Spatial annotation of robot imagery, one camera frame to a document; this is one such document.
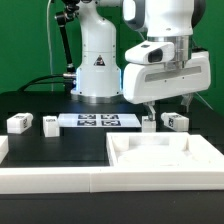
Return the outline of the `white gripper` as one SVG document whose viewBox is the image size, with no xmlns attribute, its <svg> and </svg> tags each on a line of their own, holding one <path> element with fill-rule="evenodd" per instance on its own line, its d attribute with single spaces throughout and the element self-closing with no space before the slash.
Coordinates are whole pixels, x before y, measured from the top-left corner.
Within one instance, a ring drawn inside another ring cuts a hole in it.
<svg viewBox="0 0 224 224">
<path fill-rule="evenodd" d="M 181 106 L 188 112 L 192 93 L 207 90 L 210 84 L 209 54 L 193 53 L 183 69 L 166 71 L 162 64 L 128 64 L 123 76 L 123 95 L 133 104 L 146 102 L 148 118 L 155 121 L 154 101 L 183 95 Z"/>
</svg>

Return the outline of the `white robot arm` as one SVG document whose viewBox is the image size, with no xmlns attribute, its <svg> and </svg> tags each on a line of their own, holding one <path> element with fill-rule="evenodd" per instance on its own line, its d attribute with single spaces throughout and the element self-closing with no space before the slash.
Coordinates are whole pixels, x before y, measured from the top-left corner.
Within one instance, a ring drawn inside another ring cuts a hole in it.
<svg viewBox="0 0 224 224">
<path fill-rule="evenodd" d="M 116 64 L 116 28 L 99 16 L 98 6 L 120 6 L 127 26 L 147 33 L 125 52 L 124 69 Z M 151 120 L 156 100 L 181 96 L 188 106 L 211 83 L 208 52 L 192 48 L 205 7 L 205 0 L 81 0 L 82 63 L 72 96 L 88 103 L 143 103 Z"/>
</svg>

